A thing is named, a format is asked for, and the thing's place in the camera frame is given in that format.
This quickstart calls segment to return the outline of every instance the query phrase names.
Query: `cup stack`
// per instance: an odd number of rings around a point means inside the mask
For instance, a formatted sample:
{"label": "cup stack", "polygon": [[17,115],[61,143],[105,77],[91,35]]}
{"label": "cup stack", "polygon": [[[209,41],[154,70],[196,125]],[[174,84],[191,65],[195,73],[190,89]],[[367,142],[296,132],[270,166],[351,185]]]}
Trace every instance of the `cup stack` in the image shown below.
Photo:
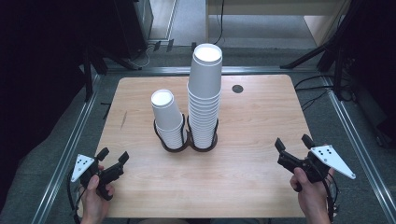
{"label": "cup stack", "polygon": [[209,148],[218,122],[221,94],[222,52],[212,44],[195,48],[187,89],[189,93],[189,124],[193,143]]}
{"label": "cup stack", "polygon": [[183,116],[172,92],[169,90],[155,91],[151,95],[151,105],[158,135],[168,148],[181,148],[187,141],[187,132],[184,129]]}

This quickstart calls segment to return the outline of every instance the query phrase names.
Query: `hand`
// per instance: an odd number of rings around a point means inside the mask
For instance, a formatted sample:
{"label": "hand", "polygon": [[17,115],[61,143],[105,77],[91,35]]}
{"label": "hand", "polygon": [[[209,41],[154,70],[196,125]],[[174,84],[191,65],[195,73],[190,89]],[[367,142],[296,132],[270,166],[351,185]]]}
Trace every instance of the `hand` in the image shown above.
{"label": "hand", "polygon": [[[82,215],[82,224],[97,224],[101,223],[107,216],[110,202],[106,201],[96,193],[96,188],[99,185],[99,176],[93,175],[90,183],[85,189],[84,194],[81,196],[82,204],[84,206],[84,212]],[[114,188],[111,185],[106,185],[108,195],[114,194]]]}
{"label": "hand", "polygon": [[303,210],[306,221],[310,223],[330,223],[327,214],[326,189],[322,182],[311,183],[303,169],[297,167],[294,169],[294,176],[291,177],[291,187],[297,189],[297,183],[300,183],[303,190],[298,193],[298,202]]}

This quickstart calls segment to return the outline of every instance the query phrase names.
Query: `table surface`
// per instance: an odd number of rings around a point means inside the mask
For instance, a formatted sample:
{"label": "table surface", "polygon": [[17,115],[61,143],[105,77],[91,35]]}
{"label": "table surface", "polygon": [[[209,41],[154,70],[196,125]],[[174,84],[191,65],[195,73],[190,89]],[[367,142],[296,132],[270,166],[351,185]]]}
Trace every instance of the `table surface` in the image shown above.
{"label": "table surface", "polygon": [[[303,217],[291,173],[277,164],[279,137],[302,159],[310,135],[290,77],[223,76],[219,141],[209,152],[163,149],[151,94],[168,89],[188,115],[188,77],[126,77],[116,90],[97,152],[105,167],[127,151],[109,217]],[[232,91],[241,85],[241,93]]]}

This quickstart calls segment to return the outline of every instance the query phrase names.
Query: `floor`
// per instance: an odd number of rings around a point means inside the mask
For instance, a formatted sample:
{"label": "floor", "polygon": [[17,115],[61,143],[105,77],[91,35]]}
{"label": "floor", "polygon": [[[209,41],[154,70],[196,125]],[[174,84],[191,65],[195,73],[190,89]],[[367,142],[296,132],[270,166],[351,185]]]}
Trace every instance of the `floor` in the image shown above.
{"label": "floor", "polygon": [[313,49],[315,41],[304,16],[209,16],[208,40],[205,37],[205,1],[151,0],[154,15],[151,41],[174,46],[192,42],[215,43],[224,48]]}

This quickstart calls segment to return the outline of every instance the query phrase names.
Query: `metal frame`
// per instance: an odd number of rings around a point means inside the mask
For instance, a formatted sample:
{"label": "metal frame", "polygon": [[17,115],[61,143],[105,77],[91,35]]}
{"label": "metal frame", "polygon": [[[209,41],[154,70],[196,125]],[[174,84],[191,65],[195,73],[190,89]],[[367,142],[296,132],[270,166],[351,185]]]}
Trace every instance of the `metal frame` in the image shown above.
{"label": "metal frame", "polygon": [[[109,64],[109,72],[112,74],[123,73],[130,77],[152,77],[152,76],[187,76],[190,72],[189,67],[152,67],[146,68],[145,70],[139,71],[125,71],[121,70],[119,65]],[[316,67],[302,67],[294,69],[280,69],[278,66],[223,66],[222,74],[225,76],[229,75],[265,75],[265,74],[284,74],[287,72],[292,73],[312,73],[317,74],[318,70]],[[97,90],[101,83],[100,76],[96,75],[93,86]],[[325,85],[332,85],[331,80],[328,77],[323,78],[323,83]],[[367,175],[367,178],[375,192],[375,195],[384,210],[384,213],[389,221],[389,223],[396,223],[396,205],[393,200],[392,195],[388,187],[385,185],[380,173],[377,171],[370,155],[365,148],[359,133],[354,127],[351,121],[344,103],[338,101],[334,92],[329,92],[329,97],[332,101],[334,110],[336,111],[339,119],[341,120],[348,138],[352,143],[352,146],[357,154],[361,166]],[[58,162],[58,166],[47,185],[46,191],[43,195],[43,199],[38,206],[35,217],[32,223],[44,223],[48,217],[52,204],[55,200],[56,194],[59,187],[62,184],[63,177],[66,173],[67,166],[71,161],[71,156],[73,155],[78,139],[85,127],[86,120],[91,113],[93,103],[96,99],[96,91],[93,93],[92,98],[85,103],[81,113],[79,115],[78,121],[73,132],[70,135],[69,141],[64,149],[64,153]]]}

